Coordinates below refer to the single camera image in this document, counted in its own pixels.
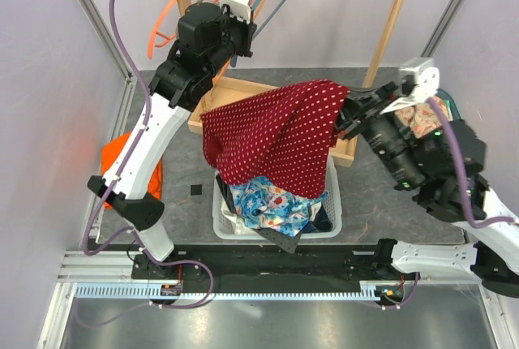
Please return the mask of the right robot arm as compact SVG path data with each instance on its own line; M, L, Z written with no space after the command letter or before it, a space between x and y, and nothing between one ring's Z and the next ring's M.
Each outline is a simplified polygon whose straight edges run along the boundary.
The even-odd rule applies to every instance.
M479 279L497 295L518 296L518 217L502 205L482 177L487 146L464 120L449 121L433 97L425 102L440 126L417 138L395 115L414 106L411 78L398 88L354 90L338 115L346 138L362 136L396 181L397 191L416 191L414 202L433 218L475 238L463 246L418 245L382 239L371 258L383 279L396 273L435 279Z

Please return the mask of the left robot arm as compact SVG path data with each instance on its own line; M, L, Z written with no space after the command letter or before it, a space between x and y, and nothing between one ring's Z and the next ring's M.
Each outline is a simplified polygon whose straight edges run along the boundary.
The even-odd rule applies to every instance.
M168 144L190 118L213 80L233 57L250 57L257 26L253 8L237 2L201 2L178 21L166 60L144 87L143 111L113 165L93 175L88 189L108 203L128 224L159 278L178 269L174 243L161 216L164 203L148 185Z

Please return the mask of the white pleated skirt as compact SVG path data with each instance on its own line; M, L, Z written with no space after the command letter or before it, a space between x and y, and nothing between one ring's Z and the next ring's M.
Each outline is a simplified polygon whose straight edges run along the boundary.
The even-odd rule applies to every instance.
M224 223L231 225L233 233L236 235L256 235L255 229L251 229L245 225L244 219L229 210L228 205L223 200L221 202L221 214L223 215Z

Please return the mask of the red polka dot garment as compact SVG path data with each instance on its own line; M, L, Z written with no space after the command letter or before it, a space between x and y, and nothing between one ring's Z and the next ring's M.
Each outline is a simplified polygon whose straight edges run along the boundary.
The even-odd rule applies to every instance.
M312 80L273 89L202 115L207 163L230 186L260 176L307 199L325 189L329 149L348 87Z

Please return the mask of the blue floral garment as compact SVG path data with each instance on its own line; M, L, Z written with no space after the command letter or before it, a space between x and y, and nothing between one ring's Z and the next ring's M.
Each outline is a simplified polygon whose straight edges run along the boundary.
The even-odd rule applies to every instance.
M295 236L309 220L309 208L323 203L328 193L307 199L275 186L264 176L240 185L228 185L234 207L251 229L272 228L282 234Z

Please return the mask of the blue denim skirt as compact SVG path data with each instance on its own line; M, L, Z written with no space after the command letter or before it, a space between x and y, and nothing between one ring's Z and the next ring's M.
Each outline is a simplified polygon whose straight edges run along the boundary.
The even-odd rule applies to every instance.
M303 234L327 233L332 230L332 221L321 203L312 205L309 208L309 215L309 220L302 229Z

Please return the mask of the black dotted garment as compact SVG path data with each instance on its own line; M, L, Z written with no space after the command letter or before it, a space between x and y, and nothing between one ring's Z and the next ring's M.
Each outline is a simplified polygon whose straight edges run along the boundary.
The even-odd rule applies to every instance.
M234 207L234 199L232 195L232 191L230 187L223 181L219 174L216 174L215 177L216 184L218 186L219 193L221 195L221 201L225 201L229 207L229 210L232 213L237 213L237 209ZM295 249L298 245L298 242L301 238L301 232L297 233L295 236L289 236L282 234L280 231L274 230L272 228L259 228L255 229L257 234L254 236L260 237L261 239L265 239L277 245L282 251L288 252L290 254L295 253ZM252 235L236 235L241 237L242 239L246 237L251 237Z

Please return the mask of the orange plastic hanger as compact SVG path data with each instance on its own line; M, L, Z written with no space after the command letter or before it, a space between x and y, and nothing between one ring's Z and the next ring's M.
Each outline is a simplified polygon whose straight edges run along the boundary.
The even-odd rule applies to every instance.
M166 46L172 45L177 36L177 26L174 24L174 20L185 14L192 3L192 0L169 0L165 4L152 26L148 38L147 57L149 60L153 59L157 50L165 50Z

